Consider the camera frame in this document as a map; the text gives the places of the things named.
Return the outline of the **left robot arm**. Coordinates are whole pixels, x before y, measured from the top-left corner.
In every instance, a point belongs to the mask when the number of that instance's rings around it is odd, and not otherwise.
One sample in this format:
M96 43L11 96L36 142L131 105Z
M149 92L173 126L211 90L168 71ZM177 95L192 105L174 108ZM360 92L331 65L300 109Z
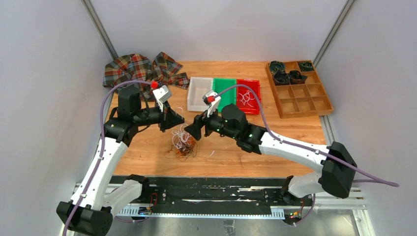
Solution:
M153 207L157 194L149 187L149 179L132 174L109 195L106 190L121 157L133 137L157 124L164 132L184 123L184 118L171 109L172 96L166 85L152 92L155 106L142 107L148 102L141 90L128 86L119 92L118 106L111 110L109 119L102 122L101 139L79 188L67 202L60 202L56 212L64 224L62 235L69 231L88 236L105 236L117 214L133 200L148 202Z

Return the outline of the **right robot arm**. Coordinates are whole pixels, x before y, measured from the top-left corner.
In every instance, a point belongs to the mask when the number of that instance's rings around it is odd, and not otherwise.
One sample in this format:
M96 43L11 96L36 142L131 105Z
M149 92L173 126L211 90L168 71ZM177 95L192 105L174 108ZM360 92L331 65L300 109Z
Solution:
M281 199L294 205L300 198L326 192L334 197L347 198L355 177L355 161L346 147L339 142L331 146L317 145L281 136L265 127L249 123L246 114L230 104L222 112L203 112L185 127L197 141L212 132L235 140L248 153L283 157L313 170L303 176L289 176L281 191Z

